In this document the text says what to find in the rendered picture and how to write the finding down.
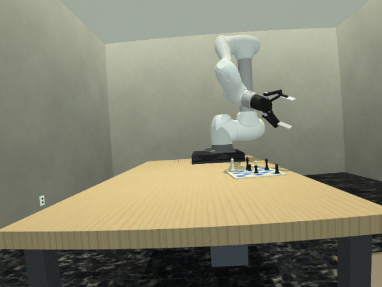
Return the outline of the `blue and white checkered chessboard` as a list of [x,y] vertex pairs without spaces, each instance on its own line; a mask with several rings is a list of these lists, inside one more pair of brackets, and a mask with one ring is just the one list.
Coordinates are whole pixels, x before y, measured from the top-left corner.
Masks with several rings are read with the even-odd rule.
[[244,178],[259,178],[259,177],[274,177],[274,176],[282,176],[287,175],[286,173],[280,172],[279,174],[275,174],[275,169],[269,168],[270,170],[264,170],[265,168],[259,168],[257,171],[258,174],[255,174],[251,171],[247,171],[247,173],[242,173],[242,169],[235,169],[235,171],[226,170],[225,172],[232,176],[234,179],[244,179]]

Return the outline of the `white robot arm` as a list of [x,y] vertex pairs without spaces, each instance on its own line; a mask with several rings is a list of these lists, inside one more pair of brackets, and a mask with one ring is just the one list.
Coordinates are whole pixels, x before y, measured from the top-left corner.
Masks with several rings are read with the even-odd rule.
[[[220,35],[216,38],[214,47],[221,59],[215,67],[215,73],[224,89],[223,96],[228,102],[240,106],[240,112],[236,120],[232,120],[227,114],[213,118],[210,129],[211,147],[205,148],[205,152],[235,153],[233,141],[253,140],[265,132],[264,122],[250,106],[252,97],[258,95],[252,89],[251,60],[258,53],[260,42],[256,37],[248,35]],[[231,55],[237,60],[238,70],[232,63]]]

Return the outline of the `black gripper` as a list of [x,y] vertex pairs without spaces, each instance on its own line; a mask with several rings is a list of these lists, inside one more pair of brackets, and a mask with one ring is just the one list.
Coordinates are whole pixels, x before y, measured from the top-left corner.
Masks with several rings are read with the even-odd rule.
[[[268,96],[275,95],[275,94],[278,94],[278,95],[276,97],[270,99],[270,100],[267,98]],[[274,113],[272,111],[272,103],[271,102],[276,100],[277,98],[281,98],[281,99],[285,99],[285,100],[293,102],[294,100],[296,100],[296,98],[282,94],[281,89],[273,91],[273,92],[265,92],[263,95],[264,96],[254,95],[252,97],[251,102],[250,102],[251,108],[262,111],[263,112],[262,117],[265,118],[274,128],[277,128],[278,126],[280,126],[280,127],[286,128],[288,130],[291,129],[292,128],[291,125],[280,122],[277,119],[277,117],[274,115]]]

